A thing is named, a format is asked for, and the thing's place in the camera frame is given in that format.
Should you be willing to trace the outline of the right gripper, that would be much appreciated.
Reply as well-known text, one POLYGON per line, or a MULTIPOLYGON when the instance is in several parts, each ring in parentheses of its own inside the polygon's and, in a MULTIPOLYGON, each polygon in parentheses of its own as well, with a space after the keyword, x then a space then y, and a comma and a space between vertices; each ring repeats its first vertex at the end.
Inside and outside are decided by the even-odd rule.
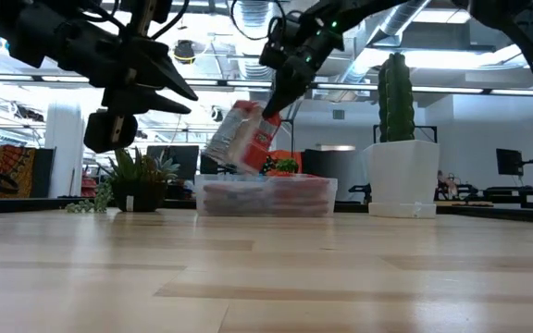
POLYGON ((344 50, 341 11, 304 11, 271 19, 258 63, 275 71, 263 117, 274 117, 310 88, 333 50, 344 50))

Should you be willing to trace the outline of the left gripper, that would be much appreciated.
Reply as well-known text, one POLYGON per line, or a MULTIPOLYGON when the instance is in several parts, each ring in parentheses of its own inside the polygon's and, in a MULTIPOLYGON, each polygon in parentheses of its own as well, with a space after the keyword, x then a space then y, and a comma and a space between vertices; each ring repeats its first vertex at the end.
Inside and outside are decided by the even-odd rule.
POLYGON ((71 27, 59 39, 57 64, 105 90, 101 105, 118 115, 149 110, 188 115, 185 105, 159 95, 169 88, 189 100, 198 96, 179 74, 169 48, 147 37, 123 38, 98 27, 71 27))

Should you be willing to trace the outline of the red popcorn bag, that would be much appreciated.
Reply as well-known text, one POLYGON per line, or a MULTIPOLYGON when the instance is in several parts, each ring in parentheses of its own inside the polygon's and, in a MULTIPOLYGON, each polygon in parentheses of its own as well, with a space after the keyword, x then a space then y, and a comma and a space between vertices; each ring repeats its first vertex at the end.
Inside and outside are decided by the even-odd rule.
POLYGON ((267 161, 269 149, 281 118, 263 117, 263 107, 253 101, 238 100, 225 115, 207 144, 204 155, 239 172, 257 175, 267 161))

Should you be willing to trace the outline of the black monitor on arm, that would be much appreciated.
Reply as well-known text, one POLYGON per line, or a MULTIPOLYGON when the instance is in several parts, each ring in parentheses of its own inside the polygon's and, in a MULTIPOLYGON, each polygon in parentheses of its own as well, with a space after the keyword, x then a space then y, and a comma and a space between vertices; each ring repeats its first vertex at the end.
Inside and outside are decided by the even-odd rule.
POLYGON ((533 165, 533 159, 524 160, 522 153, 516 150, 497 149, 496 158, 500 175, 518 176, 520 179, 524 176, 524 167, 533 165))

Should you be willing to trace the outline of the orange object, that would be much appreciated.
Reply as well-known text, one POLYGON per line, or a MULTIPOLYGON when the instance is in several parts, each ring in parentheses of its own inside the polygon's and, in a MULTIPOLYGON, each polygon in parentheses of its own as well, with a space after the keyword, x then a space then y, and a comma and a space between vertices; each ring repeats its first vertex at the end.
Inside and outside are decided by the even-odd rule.
POLYGON ((292 152, 285 150, 276 150, 268 153, 266 163, 264 164, 264 171, 268 176, 283 176, 289 175, 287 173, 279 173, 276 170, 276 163, 280 159, 292 158, 297 161, 299 164, 299 171, 295 174, 300 174, 302 172, 302 154, 300 152, 292 152))

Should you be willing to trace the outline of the small green plant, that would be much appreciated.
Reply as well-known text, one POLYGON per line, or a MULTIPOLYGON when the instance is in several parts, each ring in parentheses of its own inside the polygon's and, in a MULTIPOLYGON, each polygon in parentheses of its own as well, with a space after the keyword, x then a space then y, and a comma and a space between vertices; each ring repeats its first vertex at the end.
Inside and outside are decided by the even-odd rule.
POLYGON ((299 171, 299 164, 295 159, 280 159, 276 163, 276 170, 279 173, 295 174, 299 171))

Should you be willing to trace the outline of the dark computer monitor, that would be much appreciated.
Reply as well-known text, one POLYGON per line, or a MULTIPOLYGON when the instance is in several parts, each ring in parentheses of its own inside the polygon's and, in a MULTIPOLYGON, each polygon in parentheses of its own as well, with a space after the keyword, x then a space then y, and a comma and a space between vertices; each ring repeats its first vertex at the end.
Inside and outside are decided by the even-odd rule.
POLYGON ((168 169, 177 179, 193 180, 199 159, 198 145, 157 145, 149 146, 147 154, 162 169, 168 169))

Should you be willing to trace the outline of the clear plastic bin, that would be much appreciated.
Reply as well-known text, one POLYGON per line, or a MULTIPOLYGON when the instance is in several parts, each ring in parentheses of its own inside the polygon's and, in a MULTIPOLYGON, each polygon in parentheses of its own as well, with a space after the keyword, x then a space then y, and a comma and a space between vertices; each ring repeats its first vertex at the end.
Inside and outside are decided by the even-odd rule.
POLYGON ((197 175, 201 216, 328 217, 338 181, 304 174, 281 176, 197 175))

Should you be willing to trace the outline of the succulent plant in dark pot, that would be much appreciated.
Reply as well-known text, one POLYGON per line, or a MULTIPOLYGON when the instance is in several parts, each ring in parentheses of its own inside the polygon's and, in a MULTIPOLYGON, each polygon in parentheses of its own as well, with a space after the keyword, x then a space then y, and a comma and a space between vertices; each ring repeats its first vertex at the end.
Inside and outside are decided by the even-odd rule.
POLYGON ((160 207, 169 182, 177 177, 180 165, 172 158, 152 157, 136 148, 135 156, 127 149, 115 151, 111 171, 97 185, 92 199, 80 200, 65 207, 68 213, 105 213, 114 203, 122 212, 149 213, 160 207))

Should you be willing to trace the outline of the green cactus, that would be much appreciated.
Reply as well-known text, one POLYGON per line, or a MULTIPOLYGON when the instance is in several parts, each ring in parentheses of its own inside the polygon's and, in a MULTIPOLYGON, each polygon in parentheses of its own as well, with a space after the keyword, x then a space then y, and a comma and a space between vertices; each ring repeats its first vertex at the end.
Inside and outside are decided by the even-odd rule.
POLYGON ((415 138, 412 88, 405 56, 401 53, 390 54, 378 73, 381 142, 411 141, 415 138))

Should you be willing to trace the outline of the white pillar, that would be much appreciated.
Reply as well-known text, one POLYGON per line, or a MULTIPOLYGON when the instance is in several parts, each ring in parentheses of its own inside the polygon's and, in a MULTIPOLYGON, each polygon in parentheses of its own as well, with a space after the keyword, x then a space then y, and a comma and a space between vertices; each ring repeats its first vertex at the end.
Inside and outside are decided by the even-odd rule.
POLYGON ((45 125, 44 147, 54 151, 49 197, 80 196, 85 130, 80 104, 51 102, 45 125))

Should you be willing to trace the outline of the white hexagonal plant pot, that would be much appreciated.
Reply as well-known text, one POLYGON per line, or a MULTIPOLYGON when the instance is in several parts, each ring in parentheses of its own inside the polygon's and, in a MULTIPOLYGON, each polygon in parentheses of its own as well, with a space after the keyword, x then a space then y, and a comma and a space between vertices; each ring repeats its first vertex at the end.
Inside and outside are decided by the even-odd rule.
POLYGON ((365 149, 372 216, 432 219, 440 146, 419 140, 374 143, 365 149))

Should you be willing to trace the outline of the colourful patterned panel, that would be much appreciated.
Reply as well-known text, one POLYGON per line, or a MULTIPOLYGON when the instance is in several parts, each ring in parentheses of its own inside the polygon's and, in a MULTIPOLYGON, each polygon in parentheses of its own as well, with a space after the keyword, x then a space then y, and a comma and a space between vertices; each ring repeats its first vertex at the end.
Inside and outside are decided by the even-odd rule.
POLYGON ((0 192, 0 199, 47 198, 55 152, 45 148, 0 146, 0 173, 19 185, 16 194, 0 192))

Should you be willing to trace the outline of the silver ceiling duct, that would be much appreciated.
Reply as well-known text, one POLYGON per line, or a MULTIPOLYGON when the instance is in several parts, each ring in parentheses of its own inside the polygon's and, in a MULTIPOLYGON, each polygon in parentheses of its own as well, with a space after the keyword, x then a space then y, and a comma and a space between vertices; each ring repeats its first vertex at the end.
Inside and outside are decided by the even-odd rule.
POLYGON ((267 41, 267 28, 273 8, 267 0, 238 0, 234 18, 241 32, 236 42, 241 76, 246 80, 271 80, 272 69, 258 63, 267 41))

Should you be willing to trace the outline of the black metal stand frame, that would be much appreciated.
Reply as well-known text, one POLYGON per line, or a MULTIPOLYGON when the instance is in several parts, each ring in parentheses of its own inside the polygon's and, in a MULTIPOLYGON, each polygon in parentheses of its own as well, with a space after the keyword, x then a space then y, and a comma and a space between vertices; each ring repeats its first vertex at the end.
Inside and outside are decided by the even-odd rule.
MULTIPOLYGON (((414 131, 416 140, 427 142, 439 142, 438 128, 436 126, 416 126, 414 131)), ((379 143, 381 137, 380 126, 373 126, 373 143, 379 143)))

